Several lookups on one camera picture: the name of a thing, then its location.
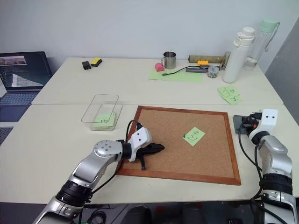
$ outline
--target clear water bottle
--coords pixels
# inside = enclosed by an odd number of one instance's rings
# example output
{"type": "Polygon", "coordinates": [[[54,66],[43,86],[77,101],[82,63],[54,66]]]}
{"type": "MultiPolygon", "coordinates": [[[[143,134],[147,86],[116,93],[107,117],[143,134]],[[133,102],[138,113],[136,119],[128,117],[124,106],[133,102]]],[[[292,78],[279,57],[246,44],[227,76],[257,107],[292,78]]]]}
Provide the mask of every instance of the clear water bottle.
{"type": "Polygon", "coordinates": [[[251,71],[256,67],[262,53],[268,51],[269,43],[276,34],[278,27],[279,22],[272,19],[263,20],[259,30],[256,32],[256,37],[245,59],[243,65],[245,70],[251,71]]]}
{"type": "Polygon", "coordinates": [[[252,27],[244,27],[241,32],[237,33],[234,49],[230,54],[224,76],[222,77],[224,82],[234,83],[238,79],[246,55],[255,37],[254,31],[252,27]]]}

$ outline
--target green sticky note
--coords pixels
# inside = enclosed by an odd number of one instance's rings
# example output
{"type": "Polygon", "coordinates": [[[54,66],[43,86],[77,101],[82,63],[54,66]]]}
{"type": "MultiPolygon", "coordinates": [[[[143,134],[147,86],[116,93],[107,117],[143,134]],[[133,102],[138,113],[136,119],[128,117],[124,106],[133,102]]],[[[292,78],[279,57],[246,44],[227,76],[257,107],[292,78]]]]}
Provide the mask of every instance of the green sticky note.
{"type": "Polygon", "coordinates": [[[230,95],[229,97],[224,98],[231,105],[236,105],[242,101],[240,95],[230,95]]]}
{"type": "Polygon", "coordinates": [[[230,96],[229,92],[225,89],[225,87],[220,87],[220,88],[217,89],[217,91],[220,93],[220,95],[222,97],[229,97],[230,96]]]}
{"type": "Polygon", "coordinates": [[[98,128],[98,127],[111,127],[114,125],[114,120],[115,120],[115,112],[107,112],[98,115],[94,119],[93,127],[98,128]]]}
{"type": "Polygon", "coordinates": [[[202,74],[201,73],[193,73],[193,72],[185,72],[185,70],[181,70],[176,74],[162,76],[163,73],[172,73],[179,69],[172,69],[172,70],[164,70],[156,72],[153,69],[150,72],[148,79],[154,80],[163,80],[163,81],[176,81],[176,82],[202,82],[202,74]]]}
{"type": "Polygon", "coordinates": [[[236,105],[242,101],[239,91],[232,85],[217,88],[217,91],[231,105],[236,105]]]}
{"type": "Polygon", "coordinates": [[[183,139],[188,142],[190,145],[195,146],[195,144],[205,135],[203,131],[199,130],[197,127],[194,127],[187,134],[183,136],[183,139]]]}
{"type": "Polygon", "coordinates": [[[232,85],[224,87],[230,95],[239,95],[239,91],[232,85]]]}

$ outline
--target green mat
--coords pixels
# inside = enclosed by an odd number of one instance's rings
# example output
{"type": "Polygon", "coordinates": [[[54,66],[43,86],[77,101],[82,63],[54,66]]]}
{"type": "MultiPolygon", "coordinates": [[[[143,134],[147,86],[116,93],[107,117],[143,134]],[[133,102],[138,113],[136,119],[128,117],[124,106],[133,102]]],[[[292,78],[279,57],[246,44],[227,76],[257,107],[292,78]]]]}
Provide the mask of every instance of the green mat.
{"type": "Polygon", "coordinates": [[[185,70],[181,70],[176,74],[162,76],[163,73],[172,73],[175,71],[177,71],[177,69],[165,70],[159,72],[156,72],[156,70],[153,69],[148,79],[176,81],[176,82],[198,82],[198,83],[202,82],[202,73],[185,72],[185,70]]]}

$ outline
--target stainless steel cup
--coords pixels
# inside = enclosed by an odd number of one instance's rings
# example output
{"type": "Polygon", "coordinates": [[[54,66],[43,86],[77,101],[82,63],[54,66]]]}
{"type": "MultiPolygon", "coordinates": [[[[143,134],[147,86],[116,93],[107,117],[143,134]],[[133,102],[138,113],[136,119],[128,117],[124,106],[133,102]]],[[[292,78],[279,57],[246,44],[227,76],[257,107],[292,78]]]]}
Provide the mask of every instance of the stainless steel cup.
{"type": "Polygon", "coordinates": [[[176,67],[176,53],[167,51],[164,54],[164,57],[161,58],[161,64],[166,69],[174,69],[176,67]]]}

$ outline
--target yellow block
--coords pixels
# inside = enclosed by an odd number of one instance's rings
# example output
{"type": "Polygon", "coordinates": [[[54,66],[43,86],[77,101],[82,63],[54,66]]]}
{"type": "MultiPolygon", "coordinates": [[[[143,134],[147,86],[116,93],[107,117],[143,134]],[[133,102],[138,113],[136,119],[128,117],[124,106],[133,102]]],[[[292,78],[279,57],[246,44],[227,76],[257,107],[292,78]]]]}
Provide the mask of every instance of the yellow block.
{"type": "Polygon", "coordinates": [[[99,60],[101,60],[100,57],[95,57],[95,58],[90,62],[90,64],[96,64],[99,60]]]}
{"type": "Polygon", "coordinates": [[[198,60],[197,64],[198,64],[198,66],[209,65],[209,61],[208,60],[198,60]]]}

